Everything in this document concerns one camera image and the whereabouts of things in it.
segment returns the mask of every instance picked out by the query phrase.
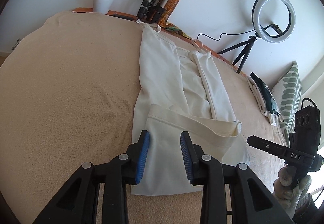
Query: cushion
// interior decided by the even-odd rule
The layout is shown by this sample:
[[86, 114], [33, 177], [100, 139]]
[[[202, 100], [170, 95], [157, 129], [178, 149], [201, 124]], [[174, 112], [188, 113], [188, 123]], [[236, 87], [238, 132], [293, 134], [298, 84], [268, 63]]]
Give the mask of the cushion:
[[289, 133], [294, 131], [294, 116], [301, 99], [301, 88], [298, 65], [294, 62], [286, 75], [272, 89], [272, 95], [284, 119], [280, 122], [280, 128], [288, 146], [290, 146]]

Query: beige fabric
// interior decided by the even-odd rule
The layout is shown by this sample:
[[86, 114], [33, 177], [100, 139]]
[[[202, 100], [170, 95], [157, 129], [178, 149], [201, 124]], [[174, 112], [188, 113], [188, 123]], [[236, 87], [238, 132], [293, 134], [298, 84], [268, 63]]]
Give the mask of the beige fabric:
[[[165, 34], [176, 45], [193, 46]], [[108, 162], [131, 143], [142, 31], [98, 13], [62, 12], [25, 37], [0, 67], [0, 190], [22, 224], [32, 223], [85, 161]], [[215, 58], [244, 139], [283, 144], [245, 78]], [[282, 161], [248, 147], [250, 167], [273, 191]], [[199, 223], [201, 192], [130, 195], [130, 223]]]

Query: hand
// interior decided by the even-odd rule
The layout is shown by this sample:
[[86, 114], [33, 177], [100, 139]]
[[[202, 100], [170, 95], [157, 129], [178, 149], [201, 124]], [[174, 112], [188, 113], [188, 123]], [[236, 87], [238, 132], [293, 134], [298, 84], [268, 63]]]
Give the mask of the hand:
[[295, 173], [296, 167], [283, 167], [278, 172], [279, 178], [273, 182], [273, 195], [291, 219], [295, 215], [298, 202], [305, 198], [310, 184], [312, 183], [311, 176], [306, 175], [299, 181], [298, 185], [291, 190], [291, 183]]

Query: white fabric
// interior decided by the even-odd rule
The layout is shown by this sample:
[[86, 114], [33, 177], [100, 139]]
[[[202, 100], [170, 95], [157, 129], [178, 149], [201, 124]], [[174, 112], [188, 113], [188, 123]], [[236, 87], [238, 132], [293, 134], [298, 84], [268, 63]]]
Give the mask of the white fabric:
[[202, 189], [190, 185], [186, 177], [180, 148], [183, 131], [189, 131], [194, 144], [222, 163], [249, 164], [239, 135], [241, 123], [236, 121], [211, 54], [177, 48], [142, 24], [142, 89], [134, 109], [132, 142], [146, 129], [150, 146], [143, 178], [132, 187], [132, 194], [169, 195]]
[[270, 111], [267, 110], [266, 104], [265, 104], [265, 100], [257, 86], [257, 84], [255, 83], [255, 81], [250, 78], [250, 77], [246, 77], [247, 79], [247, 83], [250, 86], [250, 89], [253, 93], [253, 96], [255, 97], [255, 100], [258, 103], [259, 109], [261, 111], [261, 113], [268, 117], [268, 120], [270, 122], [271, 125], [273, 126], [278, 126], [279, 125], [279, 119], [282, 120], [282, 116], [280, 115], [280, 117], [278, 117], [278, 115], [276, 115], [275, 113], [271, 114]]

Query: black camera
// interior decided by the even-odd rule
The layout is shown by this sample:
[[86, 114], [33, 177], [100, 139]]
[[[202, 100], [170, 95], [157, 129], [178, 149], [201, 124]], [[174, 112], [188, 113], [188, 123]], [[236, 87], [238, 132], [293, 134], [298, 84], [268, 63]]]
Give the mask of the black camera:
[[[313, 106], [303, 108], [305, 100], [310, 101]], [[317, 154], [320, 145], [321, 127], [320, 110], [314, 101], [309, 98], [302, 100], [302, 109], [295, 113], [295, 133], [290, 135], [290, 146], [281, 146], [271, 141], [264, 140], [256, 136], [250, 136], [247, 143], [285, 159], [285, 164], [297, 168], [292, 187], [294, 188], [299, 180], [307, 175], [308, 172], [317, 172], [323, 163], [323, 157]]]

